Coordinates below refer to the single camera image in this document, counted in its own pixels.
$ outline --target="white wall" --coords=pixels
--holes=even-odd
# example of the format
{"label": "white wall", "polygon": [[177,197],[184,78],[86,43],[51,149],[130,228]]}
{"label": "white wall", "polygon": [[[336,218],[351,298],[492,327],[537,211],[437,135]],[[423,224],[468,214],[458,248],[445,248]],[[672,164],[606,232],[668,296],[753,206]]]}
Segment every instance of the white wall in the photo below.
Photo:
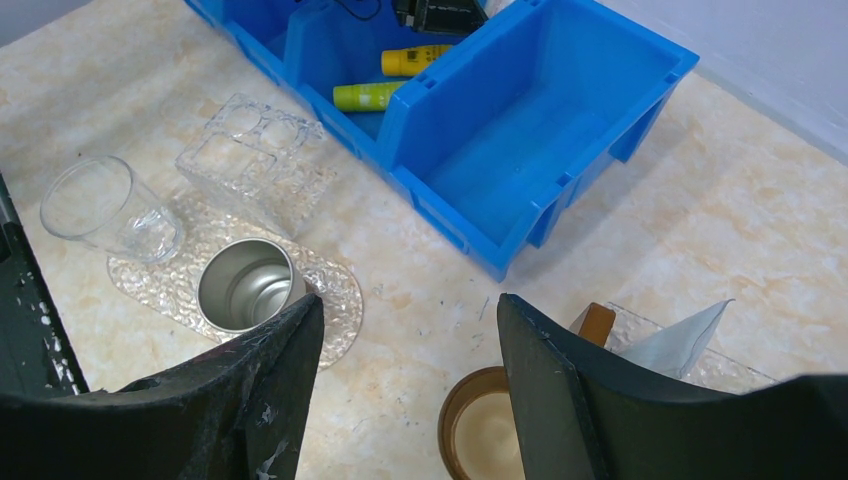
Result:
{"label": "white wall", "polygon": [[91,0],[0,0],[0,47]]}
{"label": "white wall", "polygon": [[848,0],[599,0],[701,55],[708,78],[848,159]]}

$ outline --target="black device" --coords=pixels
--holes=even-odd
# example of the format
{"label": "black device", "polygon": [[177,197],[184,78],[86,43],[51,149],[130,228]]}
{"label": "black device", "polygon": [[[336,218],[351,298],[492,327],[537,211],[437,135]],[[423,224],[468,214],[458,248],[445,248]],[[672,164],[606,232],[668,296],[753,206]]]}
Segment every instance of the black device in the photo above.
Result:
{"label": "black device", "polygon": [[401,25],[419,33],[470,35],[488,17],[477,0],[392,0]]}
{"label": "black device", "polygon": [[0,175],[0,394],[88,392],[62,320]]}
{"label": "black device", "polygon": [[323,339],[324,307],[309,294],[115,393],[0,392],[0,477],[294,479]]}
{"label": "black device", "polygon": [[498,332],[527,480],[846,478],[848,375],[745,395],[701,388],[507,294]]}

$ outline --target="bowl rim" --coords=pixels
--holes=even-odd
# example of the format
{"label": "bowl rim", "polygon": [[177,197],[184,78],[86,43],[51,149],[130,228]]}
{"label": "bowl rim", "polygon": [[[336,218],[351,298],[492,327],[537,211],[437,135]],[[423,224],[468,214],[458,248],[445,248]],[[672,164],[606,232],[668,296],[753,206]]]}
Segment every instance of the bowl rim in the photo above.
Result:
{"label": "bowl rim", "polygon": [[469,405],[492,393],[509,393],[508,377],[503,366],[486,367],[466,375],[445,397],[439,412],[439,453],[453,480],[471,480],[456,454],[454,440],[459,417]]}

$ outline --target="textured clear placemat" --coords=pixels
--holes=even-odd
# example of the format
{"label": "textured clear placemat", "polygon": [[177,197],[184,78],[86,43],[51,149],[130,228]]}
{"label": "textured clear placemat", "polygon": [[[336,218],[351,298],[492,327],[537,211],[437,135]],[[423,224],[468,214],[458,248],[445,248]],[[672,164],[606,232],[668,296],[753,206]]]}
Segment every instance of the textured clear placemat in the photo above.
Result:
{"label": "textured clear placemat", "polygon": [[185,228],[185,240],[179,252],[158,265],[109,257],[106,265],[112,283],[142,305],[222,343],[238,335],[212,327],[201,316],[195,289],[203,267],[218,250],[235,240],[249,237],[271,240],[288,252],[307,289],[324,300],[324,346],[318,369],[338,361],[353,344],[362,324],[362,293],[350,270],[279,235],[216,210],[204,200],[200,192],[192,189],[169,201],[168,205]]}
{"label": "textured clear placemat", "polygon": [[[632,312],[607,303],[615,311],[615,323],[606,348],[614,353],[658,332],[662,327]],[[707,348],[683,381],[728,393],[747,393],[777,382],[774,378]]]}

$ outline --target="clear acrylic organizer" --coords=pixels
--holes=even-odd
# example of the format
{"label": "clear acrylic organizer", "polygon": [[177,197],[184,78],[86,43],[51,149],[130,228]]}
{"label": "clear acrylic organizer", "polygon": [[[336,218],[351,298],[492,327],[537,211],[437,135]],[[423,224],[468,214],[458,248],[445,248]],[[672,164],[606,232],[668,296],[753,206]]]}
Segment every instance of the clear acrylic organizer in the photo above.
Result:
{"label": "clear acrylic organizer", "polygon": [[293,239],[335,171],[313,161],[320,123],[237,93],[175,164],[219,208]]}

